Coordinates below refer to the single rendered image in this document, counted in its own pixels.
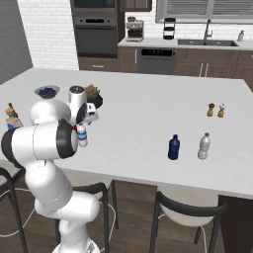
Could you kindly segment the brown glass bottle blue label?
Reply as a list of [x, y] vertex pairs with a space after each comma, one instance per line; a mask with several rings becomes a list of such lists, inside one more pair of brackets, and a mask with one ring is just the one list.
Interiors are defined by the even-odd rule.
[[22, 127], [23, 124], [16, 113], [15, 109], [13, 108], [13, 105], [11, 103], [8, 104], [9, 108], [5, 110], [6, 115], [8, 116], [8, 119], [6, 120], [8, 129], [13, 129], [16, 127]]

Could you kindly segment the grey sink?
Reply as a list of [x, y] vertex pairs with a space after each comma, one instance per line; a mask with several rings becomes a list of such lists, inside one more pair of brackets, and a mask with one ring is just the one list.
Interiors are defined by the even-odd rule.
[[180, 45], [208, 45], [208, 46], [238, 46], [234, 41], [219, 41], [219, 40], [182, 40], [178, 39]]

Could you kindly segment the clear grey bottle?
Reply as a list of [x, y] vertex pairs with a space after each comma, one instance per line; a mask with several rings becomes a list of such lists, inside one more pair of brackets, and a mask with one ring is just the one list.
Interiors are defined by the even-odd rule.
[[210, 134], [208, 132], [202, 137], [200, 142], [200, 148], [198, 151], [198, 157], [202, 160], [205, 160], [208, 157], [208, 150], [211, 145]]

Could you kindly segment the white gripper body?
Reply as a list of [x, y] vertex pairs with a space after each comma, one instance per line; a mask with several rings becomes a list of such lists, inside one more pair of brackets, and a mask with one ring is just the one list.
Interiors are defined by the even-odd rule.
[[90, 125], [92, 122], [96, 121], [99, 118], [97, 109], [93, 103], [87, 104], [87, 113], [85, 118], [85, 123]]

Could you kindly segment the dark blue bottle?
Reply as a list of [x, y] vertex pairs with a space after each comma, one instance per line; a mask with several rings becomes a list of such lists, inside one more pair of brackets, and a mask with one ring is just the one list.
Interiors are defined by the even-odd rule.
[[171, 160], [177, 160], [179, 156], [180, 140], [178, 135], [174, 134], [169, 141], [168, 158]]

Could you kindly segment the brown base cupboards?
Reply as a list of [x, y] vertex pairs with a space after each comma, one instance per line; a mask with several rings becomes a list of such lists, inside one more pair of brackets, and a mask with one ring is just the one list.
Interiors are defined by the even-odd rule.
[[[120, 72], [137, 72], [140, 47], [120, 46]], [[253, 50], [175, 48], [173, 75], [243, 79], [253, 91]]]

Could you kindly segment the blue bowl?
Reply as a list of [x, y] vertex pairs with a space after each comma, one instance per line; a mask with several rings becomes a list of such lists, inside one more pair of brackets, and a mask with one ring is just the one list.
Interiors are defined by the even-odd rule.
[[52, 99], [59, 92], [60, 88], [58, 86], [41, 86], [35, 93], [43, 99]]

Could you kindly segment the potted succulent plant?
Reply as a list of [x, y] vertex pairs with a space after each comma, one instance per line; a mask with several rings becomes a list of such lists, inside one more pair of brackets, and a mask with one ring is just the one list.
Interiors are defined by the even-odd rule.
[[96, 108], [100, 108], [103, 105], [103, 98], [100, 95], [100, 90], [93, 84], [85, 87], [85, 93], [88, 103], [94, 104]]

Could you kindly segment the brown wall cupboard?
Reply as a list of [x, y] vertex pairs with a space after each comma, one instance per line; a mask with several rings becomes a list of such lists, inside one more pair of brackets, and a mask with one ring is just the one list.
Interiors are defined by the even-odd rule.
[[122, 12], [150, 12], [152, 0], [120, 0]]

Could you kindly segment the black dishwasher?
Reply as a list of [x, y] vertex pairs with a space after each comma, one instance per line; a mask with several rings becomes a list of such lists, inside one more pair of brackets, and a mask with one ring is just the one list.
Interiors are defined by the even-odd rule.
[[137, 51], [137, 72], [143, 74], [173, 75], [175, 60], [175, 48], [141, 47]]

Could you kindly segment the silver coffee machine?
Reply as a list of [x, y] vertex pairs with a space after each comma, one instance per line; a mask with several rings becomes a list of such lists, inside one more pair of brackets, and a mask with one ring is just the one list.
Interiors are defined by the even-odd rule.
[[128, 42], [141, 42], [143, 40], [144, 33], [143, 25], [144, 22], [138, 20], [136, 17], [128, 17], [126, 22], [126, 40]]

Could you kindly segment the dark brown island panel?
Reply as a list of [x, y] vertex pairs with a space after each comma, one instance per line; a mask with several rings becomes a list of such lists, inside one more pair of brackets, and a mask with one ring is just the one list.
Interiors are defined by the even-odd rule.
[[227, 203], [220, 227], [225, 253], [253, 253], [253, 200], [219, 196]]

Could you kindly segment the grey window blinds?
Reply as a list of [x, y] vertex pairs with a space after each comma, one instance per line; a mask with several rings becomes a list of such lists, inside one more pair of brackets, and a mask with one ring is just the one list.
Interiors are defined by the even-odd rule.
[[157, 0], [156, 23], [175, 18], [178, 23], [253, 24], [253, 0]]

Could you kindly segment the black wall oven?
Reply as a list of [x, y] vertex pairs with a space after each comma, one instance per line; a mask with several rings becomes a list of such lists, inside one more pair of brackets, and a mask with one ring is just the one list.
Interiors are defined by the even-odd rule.
[[116, 0], [71, 0], [80, 70], [116, 71]]

